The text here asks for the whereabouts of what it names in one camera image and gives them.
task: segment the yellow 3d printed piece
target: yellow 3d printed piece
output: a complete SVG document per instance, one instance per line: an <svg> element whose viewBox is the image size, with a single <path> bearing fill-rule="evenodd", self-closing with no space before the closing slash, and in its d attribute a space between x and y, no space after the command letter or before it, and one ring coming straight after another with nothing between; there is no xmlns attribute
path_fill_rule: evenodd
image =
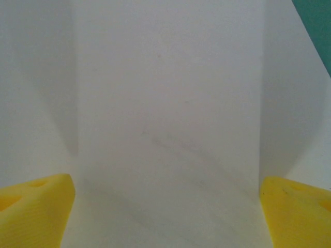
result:
<svg viewBox="0 0 331 248"><path fill-rule="evenodd" d="M331 192L266 177L260 200L275 248L331 247Z"/></svg>
<svg viewBox="0 0 331 248"><path fill-rule="evenodd" d="M74 195L69 174L0 189L0 247L59 248Z"/></svg>

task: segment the yellow plastic part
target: yellow plastic part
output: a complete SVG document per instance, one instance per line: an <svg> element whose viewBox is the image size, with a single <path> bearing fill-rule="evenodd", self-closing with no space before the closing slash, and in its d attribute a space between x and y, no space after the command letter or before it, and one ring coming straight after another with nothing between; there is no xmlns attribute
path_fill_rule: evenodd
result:
<svg viewBox="0 0 331 248"><path fill-rule="evenodd" d="M274 248L330 248L331 192L266 177L260 200Z"/></svg>
<svg viewBox="0 0 331 248"><path fill-rule="evenodd" d="M69 174L0 189L0 247L60 247L74 195Z"/></svg>

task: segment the white wall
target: white wall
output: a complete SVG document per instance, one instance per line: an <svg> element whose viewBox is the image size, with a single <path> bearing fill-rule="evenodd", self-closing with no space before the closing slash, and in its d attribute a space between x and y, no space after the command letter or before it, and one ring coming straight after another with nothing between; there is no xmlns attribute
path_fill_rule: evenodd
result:
<svg viewBox="0 0 331 248"><path fill-rule="evenodd" d="M260 179L331 188L331 79L293 4L266 5Z"/></svg>
<svg viewBox="0 0 331 248"><path fill-rule="evenodd" d="M270 247L261 79L261 175L325 188L331 92L264 2L0 3L0 185L71 173L64 247Z"/></svg>

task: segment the white floor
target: white floor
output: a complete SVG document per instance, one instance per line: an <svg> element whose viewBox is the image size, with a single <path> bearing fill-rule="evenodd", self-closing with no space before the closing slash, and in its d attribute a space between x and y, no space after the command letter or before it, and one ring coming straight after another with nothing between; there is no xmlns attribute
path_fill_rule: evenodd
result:
<svg viewBox="0 0 331 248"><path fill-rule="evenodd" d="M0 4L0 186L71 173L63 247L272 247L264 0L16 2Z"/></svg>

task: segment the hole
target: hole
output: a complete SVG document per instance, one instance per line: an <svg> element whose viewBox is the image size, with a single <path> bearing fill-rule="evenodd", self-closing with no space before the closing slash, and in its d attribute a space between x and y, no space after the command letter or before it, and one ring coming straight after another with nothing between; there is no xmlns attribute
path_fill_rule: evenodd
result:
<svg viewBox="0 0 331 248"><path fill-rule="evenodd" d="M29 184L29 186L31 186L31 187L41 187L44 184L46 184L45 181L37 181L37 182L32 182L31 184Z"/></svg>
<svg viewBox="0 0 331 248"><path fill-rule="evenodd" d="M0 196L0 211L3 211L18 202L22 197L21 196Z"/></svg>
<svg viewBox="0 0 331 248"><path fill-rule="evenodd" d="M331 212L331 200L322 200L319 204L327 211Z"/></svg>

